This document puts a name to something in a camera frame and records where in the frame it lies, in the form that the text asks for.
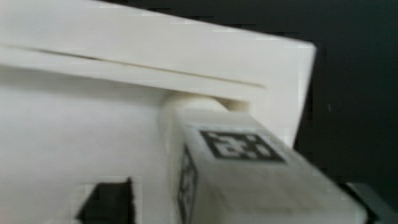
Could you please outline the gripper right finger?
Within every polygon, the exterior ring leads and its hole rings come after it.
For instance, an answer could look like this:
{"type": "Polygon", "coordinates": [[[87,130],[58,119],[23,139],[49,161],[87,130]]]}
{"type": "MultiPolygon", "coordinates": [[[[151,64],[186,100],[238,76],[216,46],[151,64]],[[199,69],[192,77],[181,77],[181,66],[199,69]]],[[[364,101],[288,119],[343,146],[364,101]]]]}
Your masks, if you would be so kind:
{"type": "Polygon", "coordinates": [[[392,210],[369,185],[359,182],[346,182],[344,186],[366,208],[366,224],[398,224],[398,212],[392,210]]]}

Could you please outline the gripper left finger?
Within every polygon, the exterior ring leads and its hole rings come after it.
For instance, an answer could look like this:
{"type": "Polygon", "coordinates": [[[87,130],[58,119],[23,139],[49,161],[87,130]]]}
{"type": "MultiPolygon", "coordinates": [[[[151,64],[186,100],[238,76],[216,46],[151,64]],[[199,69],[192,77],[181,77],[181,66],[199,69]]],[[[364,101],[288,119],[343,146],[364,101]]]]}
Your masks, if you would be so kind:
{"type": "Polygon", "coordinates": [[[76,213],[80,224],[135,224],[133,181],[99,182],[76,213]]]}

